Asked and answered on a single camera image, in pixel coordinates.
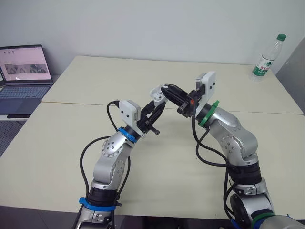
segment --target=green joint ring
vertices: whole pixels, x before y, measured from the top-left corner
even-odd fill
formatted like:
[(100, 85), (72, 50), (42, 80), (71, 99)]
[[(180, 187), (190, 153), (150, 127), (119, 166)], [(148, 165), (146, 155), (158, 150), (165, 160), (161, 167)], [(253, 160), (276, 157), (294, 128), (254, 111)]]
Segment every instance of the green joint ring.
[(216, 102), (213, 103), (213, 105), (212, 105), (211, 109), (209, 110), (209, 112), (206, 114), (206, 116), (200, 122), (199, 126), (203, 126), (206, 123), (206, 121), (208, 121), (208, 119), (214, 114), (215, 109), (217, 108), (218, 104), (219, 104), (219, 101), (216, 100)]
[(252, 220), (251, 228), (253, 229), (253, 227), (254, 227), (254, 225), (256, 224), (257, 221), (259, 221), (263, 218), (274, 216), (274, 215), (275, 214), (273, 212), (266, 212), (266, 213), (262, 213), (262, 214), (259, 214), (259, 215), (255, 216), (254, 219)]

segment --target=laptop keyboard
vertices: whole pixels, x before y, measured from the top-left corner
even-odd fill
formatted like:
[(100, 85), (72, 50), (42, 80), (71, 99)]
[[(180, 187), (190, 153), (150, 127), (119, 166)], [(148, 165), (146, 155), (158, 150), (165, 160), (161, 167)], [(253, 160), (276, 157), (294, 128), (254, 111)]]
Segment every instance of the laptop keyboard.
[(0, 91), (0, 99), (41, 99), (48, 91), (49, 86), (38, 87), (11, 87), (7, 86)]

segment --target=blue strap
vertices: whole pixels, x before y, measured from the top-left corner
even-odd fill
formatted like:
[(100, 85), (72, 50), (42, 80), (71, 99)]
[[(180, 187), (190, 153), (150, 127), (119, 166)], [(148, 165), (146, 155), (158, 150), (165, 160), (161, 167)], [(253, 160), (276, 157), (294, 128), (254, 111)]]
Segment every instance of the blue strap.
[(80, 204), (83, 204), (85, 206), (85, 208), (93, 210), (93, 211), (113, 211), (115, 210), (116, 206), (109, 206), (109, 207), (98, 207), (98, 206), (93, 206), (90, 205), (87, 201), (85, 197), (81, 197)]
[(265, 221), (267, 219), (267, 217), (266, 218), (263, 218), (263, 219), (260, 219), (260, 220), (258, 220), (255, 224), (254, 224), (254, 227), (253, 227), (253, 229), (259, 229), (260, 228), (260, 226), (261, 226), (261, 224)]
[(231, 218), (230, 222), (236, 229), (242, 229), (233, 218)]
[(124, 128), (120, 127), (119, 131), (127, 138), (129, 139), (131, 142), (137, 143), (137, 139), (135, 139), (134, 136), (132, 136), (131, 134), (129, 134), (126, 130), (124, 130)]

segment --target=silver robotic arm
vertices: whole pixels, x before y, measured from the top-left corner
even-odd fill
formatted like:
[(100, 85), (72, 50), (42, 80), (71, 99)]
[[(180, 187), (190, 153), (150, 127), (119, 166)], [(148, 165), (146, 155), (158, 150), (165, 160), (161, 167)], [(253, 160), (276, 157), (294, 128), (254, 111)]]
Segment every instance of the silver robotic arm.
[(275, 215), (258, 165), (257, 140), (233, 114), (218, 107), (218, 101), (213, 105), (207, 103), (214, 88), (215, 72), (208, 72), (196, 79), (196, 90), (190, 93), (173, 84), (165, 84), (161, 90), (166, 98), (178, 105), (178, 113), (196, 119), (221, 146), (228, 161), (230, 184), (234, 191), (230, 197), (235, 218), (232, 223), (236, 228), (305, 229), (290, 217)]
[(153, 123), (162, 114), (167, 101), (160, 94), (160, 87), (156, 88), (153, 93), (154, 100), (142, 110), (131, 100), (116, 101), (121, 118), (127, 126), (120, 127), (103, 143), (101, 157), (94, 167), (91, 189), (86, 197), (80, 199), (82, 206), (75, 220), (74, 229), (114, 228), (114, 210), (117, 205), (121, 205), (117, 200), (126, 181), (125, 178), (118, 191), (125, 162), (137, 141), (145, 137), (148, 131), (152, 130), (156, 135), (159, 134)]

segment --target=bottle label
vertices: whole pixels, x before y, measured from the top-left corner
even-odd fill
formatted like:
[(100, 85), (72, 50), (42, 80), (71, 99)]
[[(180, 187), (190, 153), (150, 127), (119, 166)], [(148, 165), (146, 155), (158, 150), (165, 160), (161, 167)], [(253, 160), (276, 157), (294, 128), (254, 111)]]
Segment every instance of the bottle label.
[(264, 76), (269, 70), (273, 61), (265, 59), (263, 56), (259, 59), (257, 65), (254, 67), (252, 73), (257, 76)]

